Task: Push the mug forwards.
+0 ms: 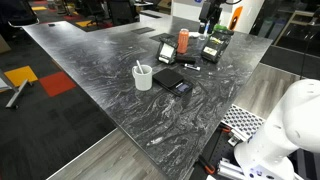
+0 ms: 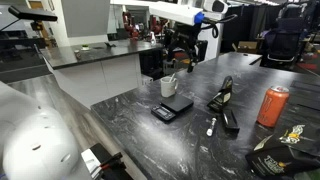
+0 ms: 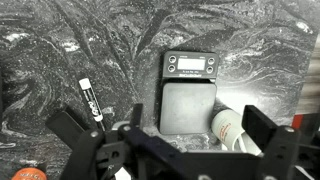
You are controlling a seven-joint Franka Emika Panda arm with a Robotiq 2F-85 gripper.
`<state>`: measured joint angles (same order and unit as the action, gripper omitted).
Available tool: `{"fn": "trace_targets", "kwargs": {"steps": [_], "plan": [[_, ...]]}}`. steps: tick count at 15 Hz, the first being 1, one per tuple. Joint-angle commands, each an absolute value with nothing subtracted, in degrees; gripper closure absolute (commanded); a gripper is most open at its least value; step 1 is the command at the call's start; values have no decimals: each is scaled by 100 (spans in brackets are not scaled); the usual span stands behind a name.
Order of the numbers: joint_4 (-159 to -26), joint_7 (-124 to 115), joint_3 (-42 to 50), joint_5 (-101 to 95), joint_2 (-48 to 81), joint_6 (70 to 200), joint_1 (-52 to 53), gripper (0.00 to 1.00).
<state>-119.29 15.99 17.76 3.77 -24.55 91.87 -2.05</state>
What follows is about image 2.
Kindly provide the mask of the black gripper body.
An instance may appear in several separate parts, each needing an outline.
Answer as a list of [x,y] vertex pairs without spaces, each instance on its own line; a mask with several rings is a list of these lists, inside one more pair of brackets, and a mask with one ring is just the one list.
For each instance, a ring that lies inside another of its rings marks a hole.
[[174,33],[172,34],[171,40],[176,40],[176,48],[181,48],[188,52],[188,49],[192,46],[196,46],[198,49],[197,57],[198,62],[205,59],[206,50],[208,46],[207,40],[199,40],[198,35],[201,31],[201,25],[195,24],[193,26],[177,23]]

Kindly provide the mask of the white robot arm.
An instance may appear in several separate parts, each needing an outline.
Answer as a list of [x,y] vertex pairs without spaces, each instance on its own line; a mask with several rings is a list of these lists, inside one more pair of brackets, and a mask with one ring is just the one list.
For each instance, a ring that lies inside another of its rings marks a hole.
[[60,113],[0,84],[1,162],[8,180],[94,180]]

